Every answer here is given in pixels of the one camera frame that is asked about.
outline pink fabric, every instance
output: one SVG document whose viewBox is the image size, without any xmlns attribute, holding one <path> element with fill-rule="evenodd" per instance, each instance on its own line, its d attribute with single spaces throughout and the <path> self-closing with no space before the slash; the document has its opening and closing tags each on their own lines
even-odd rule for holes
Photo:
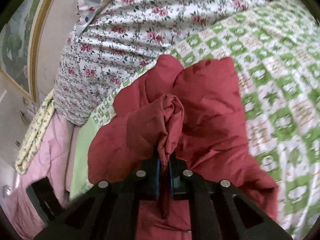
<svg viewBox="0 0 320 240">
<path fill-rule="evenodd" d="M 47 176 L 59 202 L 68 204 L 65 180 L 73 130 L 74 124 L 56 111 L 28 171 L 5 199 L 6 215 L 22 239 L 33 239 L 45 226 L 26 193 L 30 184 Z"/>
</svg>

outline crumpled fabric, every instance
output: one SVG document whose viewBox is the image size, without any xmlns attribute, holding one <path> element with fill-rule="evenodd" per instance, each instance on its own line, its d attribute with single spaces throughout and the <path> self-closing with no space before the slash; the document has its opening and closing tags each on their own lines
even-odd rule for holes
<svg viewBox="0 0 320 240">
<path fill-rule="evenodd" d="M 188 169 L 206 180 L 231 181 L 276 219 L 277 185 L 248 153 L 230 57 L 183 69 L 177 59 L 161 55 L 153 69 L 119 92 L 114 108 L 116 117 L 99 129 L 89 148 L 91 183 L 123 180 L 157 146 L 162 173 L 175 152 Z M 162 204 L 140 201 L 136 238 L 191 239 L 188 201 Z"/>
</svg>

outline white wall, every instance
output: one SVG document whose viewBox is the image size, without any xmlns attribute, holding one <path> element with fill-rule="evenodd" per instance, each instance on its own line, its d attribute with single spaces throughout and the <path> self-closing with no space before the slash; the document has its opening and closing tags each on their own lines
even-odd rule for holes
<svg viewBox="0 0 320 240">
<path fill-rule="evenodd" d="M 44 24 L 37 62 L 37 87 L 45 95 L 54 86 L 63 46 L 78 19 L 75 0 L 53 1 Z"/>
<path fill-rule="evenodd" d="M 22 143 L 28 125 L 20 117 L 19 110 L 25 112 L 24 106 L 19 108 L 11 103 L 12 91 L 0 93 L 0 158 L 13 167 L 19 147 L 15 142 Z"/>
</svg>

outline red fabric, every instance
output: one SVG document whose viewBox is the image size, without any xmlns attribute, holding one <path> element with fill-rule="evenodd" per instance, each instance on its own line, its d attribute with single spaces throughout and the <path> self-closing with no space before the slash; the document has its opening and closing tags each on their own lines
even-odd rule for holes
<svg viewBox="0 0 320 240">
<path fill-rule="evenodd" d="M 203 60 L 183 69 L 159 57 L 156 66 L 114 101 L 116 117 L 98 131 L 88 155 L 89 180 L 123 180 L 158 145 L 165 171 L 170 154 L 205 179 L 230 180 L 272 219 L 277 185 L 248 153 L 245 117 L 233 61 Z M 140 202 L 137 237 L 191 239 L 187 201 L 169 201 L 163 219 L 155 202 Z"/>
</svg>

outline light green fabric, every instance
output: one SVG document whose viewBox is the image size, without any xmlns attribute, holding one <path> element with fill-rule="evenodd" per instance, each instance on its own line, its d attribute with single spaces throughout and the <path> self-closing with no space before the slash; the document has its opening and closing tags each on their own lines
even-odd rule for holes
<svg viewBox="0 0 320 240">
<path fill-rule="evenodd" d="M 320 215 L 319 45 L 319 29 L 305 6 L 278 0 L 222 20 L 165 52 L 185 67 L 233 57 L 250 154 L 278 183 L 278 223 L 297 239 Z M 90 132 L 110 122 L 116 94 L 155 64 L 143 67 L 92 112 Z M 87 179 L 81 183 L 89 185 Z"/>
<path fill-rule="evenodd" d="M 70 199 L 74 199 L 81 193 L 85 193 L 91 187 L 88 182 L 88 150 L 97 132 L 97 126 L 93 123 L 92 119 L 89 119 L 79 130 L 70 186 Z"/>
</svg>

